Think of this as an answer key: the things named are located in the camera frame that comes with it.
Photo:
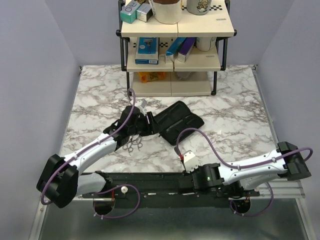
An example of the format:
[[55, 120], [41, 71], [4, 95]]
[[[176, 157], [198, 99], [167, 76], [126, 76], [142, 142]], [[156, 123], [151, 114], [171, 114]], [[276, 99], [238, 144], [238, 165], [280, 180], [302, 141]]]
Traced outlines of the black zip tool case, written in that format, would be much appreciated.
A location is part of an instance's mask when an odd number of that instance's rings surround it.
[[175, 146], [179, 134], [188, 128], [201, 128], [203, 119], [192, 113], [183, 101], [177, 101], [154, 117], [159, 124], [159, 135]]

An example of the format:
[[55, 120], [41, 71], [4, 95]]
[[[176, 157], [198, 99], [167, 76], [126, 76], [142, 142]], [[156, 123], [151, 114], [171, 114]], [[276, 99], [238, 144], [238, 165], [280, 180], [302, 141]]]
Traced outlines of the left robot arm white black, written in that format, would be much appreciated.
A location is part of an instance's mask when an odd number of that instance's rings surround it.
[[127, 106], [120, 119], [105, 128], [101, 135], [81, 149], [49, 157], [39, 177], [36, 189], [41, 198], [47, 198], [58, 208], [67, 206], [78, 195], [95, 192], [104, 198], [110, 194], [111, 185], [102, 173], [83, 175], [83, 172], [102, 157], [127, 144], [131, 136], [155, 135], [160, 125], [153, 114], [139, 107]]

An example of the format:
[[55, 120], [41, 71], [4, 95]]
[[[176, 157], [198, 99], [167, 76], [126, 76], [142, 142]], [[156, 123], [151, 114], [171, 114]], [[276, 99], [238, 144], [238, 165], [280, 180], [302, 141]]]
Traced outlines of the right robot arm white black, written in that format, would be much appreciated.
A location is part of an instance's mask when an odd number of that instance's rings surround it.
[[192, 177], [197, 192], [216, 191], [218, 197], [246, 196], [256, 187], [269, 181], [285, 178], [297, 181], [311, 176], [302, 152], [313, 154], [310, 147], [298, 148], [289, 142], [279, 142], [277, 149], [238, 162], [201, 165], [192, 151], [180, 156], [186, 173]]

